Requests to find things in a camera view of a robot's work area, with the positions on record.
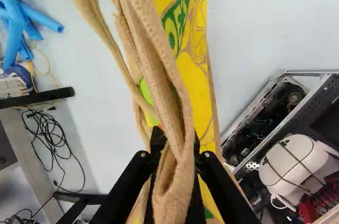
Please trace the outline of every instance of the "metal rack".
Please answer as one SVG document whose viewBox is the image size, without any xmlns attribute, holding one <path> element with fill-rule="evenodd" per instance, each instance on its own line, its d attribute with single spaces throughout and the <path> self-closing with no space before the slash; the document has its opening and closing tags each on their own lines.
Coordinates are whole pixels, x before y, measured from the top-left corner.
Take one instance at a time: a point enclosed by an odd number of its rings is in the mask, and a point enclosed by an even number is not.
<svg viewBox="0 0 339 224">
<path fill-rule="evenodd" d="M 253 102 L 246 108 L 240 117 L 221 137 L 222 147 L 226 141 L 251 122 L 255 116 L 270 102 L 272 96 L 284 82 L 291 82 L 305 87 L 295 81 L 293 76 L 318 76 L 320 82 L 311 90 L 305 91 L 306 97 L 262 140 L 256 148 L 233 171 L 237 179 L 245 174 L 246 165 L 261 151 L 277 140 L 282 139 L 288 133 L 299 131 L 314 138 L 325 140 L 310 125 L 339 98 L 339 70 L 286 70 L 282 75 L 270 80 Z"/>
</svg>

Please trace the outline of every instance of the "blue plastic tube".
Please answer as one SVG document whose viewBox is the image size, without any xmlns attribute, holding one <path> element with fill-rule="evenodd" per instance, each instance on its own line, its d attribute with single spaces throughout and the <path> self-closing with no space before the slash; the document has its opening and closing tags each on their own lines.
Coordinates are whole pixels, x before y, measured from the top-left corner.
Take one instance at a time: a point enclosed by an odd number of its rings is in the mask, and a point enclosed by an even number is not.
<svg viewBox="0 0 339 224">
<path fill-rule="evenodd" d="M 49 29 L 57 32 L 62 33 L 64 30 L 64 26 L 57 21 L 51 19 L 50 17 L 43 15 L 42 13 L 32 9 L 27 4 L 24 4 L 22 2 L 18 2 L 20 8 L 23 10 L 23 12 L 32 20 L 37 21 L 39 24 L 42 24 Z"/>
<path fill-rule="evenodd" d="M 8 19 L 4 19 L 4 18 L 1 18 L 1 19 L 5 26 L 5 29 L 8 30 L 8 27 L 9 27 Z M 33 59 L 33 54 L 31 50 L 27 47 L 23 35 L 21 36 L 18 52 L 19 52 L 19 57 L 21 60 L 32 60 Z"/>
</svg>

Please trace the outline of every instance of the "black cable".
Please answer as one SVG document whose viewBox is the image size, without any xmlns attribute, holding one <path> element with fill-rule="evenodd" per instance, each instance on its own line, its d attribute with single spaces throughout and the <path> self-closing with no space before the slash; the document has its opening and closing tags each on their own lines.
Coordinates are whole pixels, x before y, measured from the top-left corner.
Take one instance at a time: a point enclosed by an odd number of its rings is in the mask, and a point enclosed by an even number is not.
<svg viewBox="0 0 339 224">
<path fill-rule="evenodd" d="M 32 117 L 34 119 L 34 121 L 37 124 L 35 129 L 32 129 L 27 125 L 26 120 L 24 118 L 25 114 L 26 114 L 26 117 Z M 57 184 L 57 182 L 54 182 L 54 184 L 56 186 L 58 186 L 57 190 L 62 189 L 64 191 L 70 192 L 70 193 L 78 193 L 78 192 L 82 191 L 84 186 L 85 186 L 85 182 L 86 182 L 85 172 L 84 172 L 84 169 L 83 169 L 80 161 L 78 160 L 78 158 L 73 154 L 72 150 L 70 149 L 70 146 L 69 146 L 69 144 L 66 140 L 65 132 L 64 132 L 63 128 L 61 127 L 61 125 L 59 124 L 59 122 L 56 121 L 52 117 L 52 115 L 46 114 L 43 111 L 36 111 L 36 110 L 33 110 L 33 109 L 28 109 L 28 110 L 22 112 L 21 118 L 22 118 L 22 121 L 24 123 L 24 127 L 34 136 L 33 140 L 31 141 L 31 145 L 33 147 L 35 155 L 37 156 L 37 158 L 38 158 L 39 162 L 41 163 L 41 165 L 43 166 L 43 168 L 47 172 L 50 172 L 54 168 L 54 162 L 56 162 L 58 167 L 62 170 L 63 177 L 61 179 L 61 182 L 59 183 L 59 185 Z M 43 144 L 43 146 L 51 154 L 51 164 L 50 164 L 49 167 L 47 167 L 45 165 L 45 163 L 42 161 L 42 159 L 40 158 L 39 154 L 37 153 L 37 151 L 35 149 L 34 143 L 35 143 L 36 140 L 40 141 Z M 59 151 L 61 150 L 61 148 L 66 149 L 66 151 L 67 151 L 66 156 L 62 156 L 61 154 L 59 154 Z M 66 176 L 66 171 L 61 167 L 59 160 L 60 159 L 68 160 L 68 159 L 71 159 L 71 158 L 74 158 L 78 162 L 79 167 L 80 167 L 82 174 L 83 174 L 83 184 L 82 184 L 81 188 L 77 191 L 70 191 L 70 190 L 67 190 L 64 187 L 62 187 L 64 178 Z"/>
<path fill-rule="evenodd" d="M 30 213 L 30 216 L 28 219 L 26 218 L 21 218 L 18 214 L 23 212 L 23 211 L 28 211 Z M 0 223 L 5 223 L 5 224 L 13 224 L 15 220 L 17 220 L 20 224 L 39 224 L 37 221 L 33 220 L 33 213 L 30 209 L 24 208 L 17 213 L 13 214 L 9 218 L 6 218 L 4 221 L 0 221 Z"/>
</svg>

